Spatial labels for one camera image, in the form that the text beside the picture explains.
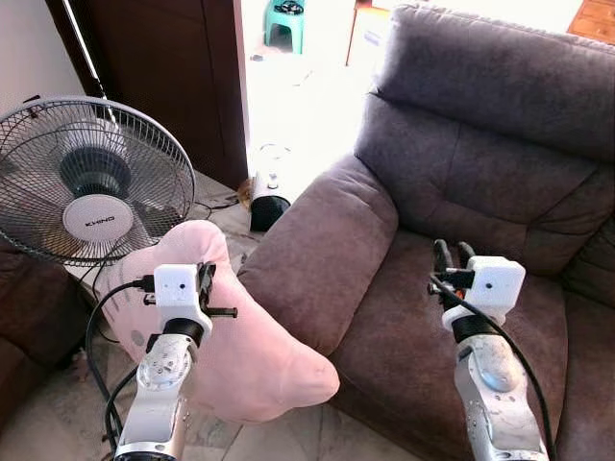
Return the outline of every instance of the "pink fabric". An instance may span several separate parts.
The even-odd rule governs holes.
[[[229,261],[226,240],[214,224],[188,221],[160,243],[124,257],[101,274],[104,293],[146,274],[163,263],[217,265],[210,307],[237,307],[237,319],[213,319],[211,338],[201,345],[196,364],[193,404],[216,416],[241,423],[272,420],[290,408],[328,400],[339,387],[332,363],[293,338],[248,294]],[[145,354],[152,333],[160,333],[154,305],[143,292],[128,289],[104,307],[113,332],[131,358]]]

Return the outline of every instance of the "green stool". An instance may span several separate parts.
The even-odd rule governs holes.
[[[302,7],[305,0],[295,0]],[[271,41],[271,29],[274,24],[286,26],[292,35],[292,52],[301,55],[304,48],[304,14],[286,14],[276,12],[275,7],[283,3],[283,0],[271,0],[265,14],[265,45]]]

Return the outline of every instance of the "khind logo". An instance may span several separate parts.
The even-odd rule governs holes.
[[[114,220],[115,220],[115,216],[108,216],[107,218],[101,218],[98,221],[91,221],[89,223],[86,223],[86,227],[89,228],[90,226],[94,226],[96,224],[108,223],[109,221],[114,221]]]

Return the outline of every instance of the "fan guard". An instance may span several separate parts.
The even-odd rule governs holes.
[[[107,100],[36,100],[0,118],[0,235],[68,265],[156,244],[194,200],[179,142]]]

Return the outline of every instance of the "black cable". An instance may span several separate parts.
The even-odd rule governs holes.
[[[204,219],[208,220],[211,217],[211,214],[213,213],[213,211],[211,209],[211,206],[209,206],[207,204],[202,204],[201,202],[194,202],[194,205],[204,206],[205,208],[208,209],[209,213],[208,213],[208,215]]]
[[[117,246],[117,242],[115,242],[115,245],[113,245],[113,247],[109,250],[109,252],[103,256],[102,263],[100,266],[98,266],[98,272],[96,273],[96,277],[94,277],[94,282],[92,283],[92,294],[94,295],[94,301],[96,301],[97,303],[98,303],[98,295],[96,294],[96,280],[98,280],[98,276],[100,276],[101,271],[107,265],[107,262],[109,261],[109,256],[115,250],[116,246]],[[92,272],[96,267],[97,266],[94,265],[94,266],[91,266],[89,269],[87,269],[86,272],[82,276],[79,277],[79,279],[77,280],[77,283],[80,286],[84,286],[84,280],[86,279],[87,275],[90,272]],[[98,330],[98,333],[103,337],[105,341],[109,343],[113,343],[113,344],[119,344],[119,341],[115,339],[111,339],[109,338],[109,336],[103,333],[103,330],[100,329],[99,324],[96,324],[96,329]]]
[[[111,445],[111,453],[115,453],[117,450],[117,445],[119,443],[119,436],[121,433],[117,434],[118,439],[115,438],[115,434],[113,433],[113,427],[111,426],[111,409],[115,407],[115,399],[120,391],[124,388],[128,382],[135,377],[136,370],[138,367],[134,367],[124,378],[119,381],[119,384],[113,389],[109,400],[107,400],[107,405],[105,405],[105,430],[107,431],[107,439]]]
[[[98,389],[100,390],[101,394],[103,395],[103,398],[105,401],[109,401],[111,395],[109,394],[109,389],[107,389],[107,385],[105,384],[105,381],[103,380],[103,377],[100,375],[100,372],[98,371],[98,367],[96,366],[96,362],[94,361],[94,354],[93,354],[93,349],[92,349],[92,336],[93,336],[93,330],[94,330],[94,325],[95,325],[95,319],[96,319],[96,314],[98,313],[98,311],[102,308],[102,306],[115,294],[118,293],[122,290],[125,290],[127,288],[132,288],[132,287],[139,287],[141,284],[141,280],[133,280],[133,281],[129,281],[128,283],[123,283],[119,286],[116,286],[115,288],[113,288],[109,293],[107,293],[103,299],[96,305],[96,307],[94,307],[94,309],[92,310],[91,314],[89,315],[89,319],[87,320],[87,327],[86,327],[86,358],[87,358],[87,366],[89,367],[92,375],[94,376],[94,380],[96,381],[96,385],[98,386]],[[115,405],[111,403],[111,415],[113,417],[113,420],[115,422],[115,428],[117,430],[117,433],[121,433],[122,432],[122,422],[119,418],[119,415],[117,414],[117,409],[115,408]]]
[[[538,378],[536,378],[536,375],[534,374],[533,369],[529,365],[529,362],[526,360],[521,350],[517,347],[517,345],[512,340],[512,338],[508,336],[508,334],[498,324],[496,324],[490,317],[484,314],[481,310],[479,310],[478,308],[474,307],[473,305],[471,305],[470,303],[468,303],[467,301],[461,299],[458,295],[456,295],[453,292],[453,290],[451,290],[448,286],[442,283],[442,281],[440,281],[440,279],[436,276],[436,274],[432,273],[430,275],[430,280],[435,284],[435,286],[437,286],[440,289],[441,293],[444,296],[462,305],[463,307],[468,309],[473,314],[478,315],[487,324],[489,324],[490,327],[495,329],[498,332],[498,334],[500,334],[503,337],[506,343],[508,343],[508,345],[510,346],[512,351],[515,353],[515,355],[517,355],[517,358],[519,358],[519,361],[521,362],[521,364],[523,365],[523,368],[526,370],[526,373],[529,376],[531,385],[533,386],[534,391],[536,392],[536,397],[538,398],[538,404],[540,405],[540,412],[542,414],[542,422],[545,427],[545,439],[546,439],[545,445],[547,446],[547,453],[549,454],[549,460],[556,461],[557,454],[555,452],[555,443],[554,443],[554,438],[551,432],[551,421],[549,420],[549,408],[547,408],[547,401],[545,400],[545,396],[542,393],[542,388],[540,387]]]
[[[215,209],[226,209],[226,208],[230,208],[231,206],[238,205],[238,204],[239,204],[239,200],[238,199],[234,199],[232,202],[230,202],[228,204],[218,205],[218,206],[211,206],[211,205],[208,205],[208,204],[204,204],[203,202],[194,201],[194,205],[204,206],[205,208],[207,208],[209,210],[208,218],[211,216],[211,213]]]

